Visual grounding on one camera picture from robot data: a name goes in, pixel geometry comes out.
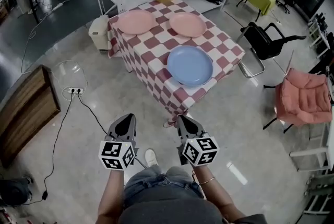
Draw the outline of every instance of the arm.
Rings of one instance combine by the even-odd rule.
[[[214,176],[207,166],[194,167],[196,177],[200,183],[212,179]],[[220,213],[229,222],[246,217],[234,205],[227,191],[214,179],[203,184],[202,190],[208,201],[212,202],[219,209]]]
[[[124,171],[111,170],[96,224],[116,224],[123,210]]]

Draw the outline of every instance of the plate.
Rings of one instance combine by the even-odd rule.
[[[167,69],[175,80],[187,86],[201,86],[212,77],[210,57],[194,46],[179,46],[171,51]]]
[[[169,23],[176,33],[189,38],[199,37],[207,30],[205,22],[192,13],[176,13]]]
[[[117,21],[117,27],[126,34],[144,34],[154,26],[155,21],[152,13],[136,9],[123,13]]]

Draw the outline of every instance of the bracelet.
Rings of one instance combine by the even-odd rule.
[[[211,180],[214,180],[216,177],[214,176],[212,179],[209,179],[209,180],[207,180],[207,181],[204,181],[204,182],[202,182],[202,183],[200,183],[199,185],[204,185],[204,184],[207,184],[208,182],[210,182]]]

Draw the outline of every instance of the white cube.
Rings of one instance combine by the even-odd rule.
[[[125,170],[135,157],[132,143],[101,141],[99,159],[106,169]]]
[[[189,138],[182,154],[195,167],[212,163],[217,157],[219,146],[213,137]]]

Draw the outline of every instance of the wooden board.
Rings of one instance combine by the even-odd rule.
[[[0,159],[8,167],[22,148],[60,112],[49,75],[38,67],[0,113]]]

